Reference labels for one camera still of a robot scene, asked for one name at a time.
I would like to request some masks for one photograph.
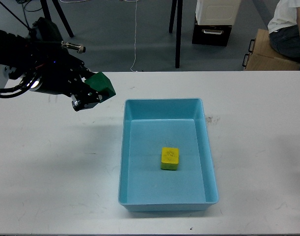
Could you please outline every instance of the green object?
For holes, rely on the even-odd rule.
[[[100,103],[116,95],[116,92],[109,78],[102,72],[94,74],[90,78],[86,79],[84,82],[87,85],[89,85],[92,89],[101,93],[102,99]]]

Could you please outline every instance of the tripod leg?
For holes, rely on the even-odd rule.
[[[54,6],[55,6],[55,8],[56,8],[56,10],[57,10],[60,18],[61,18],[61,21],[63,22],[63,25],[65,26],[65,28],[66,28],[69,36],[72,38],[74,36],[74,34],[73,34],[73,32],[72,32],[72,30],[71,30],[71,28],[69,26],[69,23],[68,23],[68,21],[67,21],[67,19],[65,17],[65,14],[63,14],[61,6],[58,3],[58,0],[53,0],[53,4],[54,4]]]
[[[170,20],[169,20],[169,33],[173,33],[174,20],[175,20],[175,12],[176,12],[176,4],[177,0],[173,0],[171,3],[171,11],[170,11]]]
[[[43,9],[45,19],[51,21],[52,20],[51,19],[51,14],[50,14],[50,11],[48,9],[48,5],[47,5],[46,0],[41,0],[41,5],[42,5],[42,9]]]
[[[180,42],[181,42],[181,24],[183,15],[183,0],[178,0],[177,3],[177,30],[176,30],[176,61],[175,67],[180,66]]]

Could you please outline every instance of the table surface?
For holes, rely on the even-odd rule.
[[[300,72],[105,74],[117,95],[90,110],[30,91],[0,100],[0,235],[300,234]],[[192,97],[219,202],[128,212],[117,200],[125,100]]]

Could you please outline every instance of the yellow sponge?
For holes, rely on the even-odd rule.
[[[161,157],[161,169],[177,170],[179,163],[179,149],[174,147],[163,147]]]

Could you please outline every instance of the light blue container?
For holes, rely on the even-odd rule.
[[[175,171],[162,147],[179,148]],[[125,103],[118,201],[128,211],[205,210],[218,189],[201,99]]]

